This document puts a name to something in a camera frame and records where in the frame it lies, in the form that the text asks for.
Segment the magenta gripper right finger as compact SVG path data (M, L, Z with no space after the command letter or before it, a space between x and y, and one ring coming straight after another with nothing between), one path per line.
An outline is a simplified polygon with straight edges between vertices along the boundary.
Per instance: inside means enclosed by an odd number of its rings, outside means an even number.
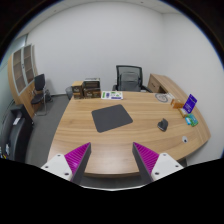
M132 153L145 184L152 183L183 169L183 166L169 154L158 154L136 142L133 143Z

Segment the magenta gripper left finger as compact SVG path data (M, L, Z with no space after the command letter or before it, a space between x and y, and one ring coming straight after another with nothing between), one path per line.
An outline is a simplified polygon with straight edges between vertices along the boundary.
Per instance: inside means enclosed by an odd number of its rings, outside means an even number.
M42 169L79 185L90 154L91 143L88 142L65 155L56 154L42 166Z

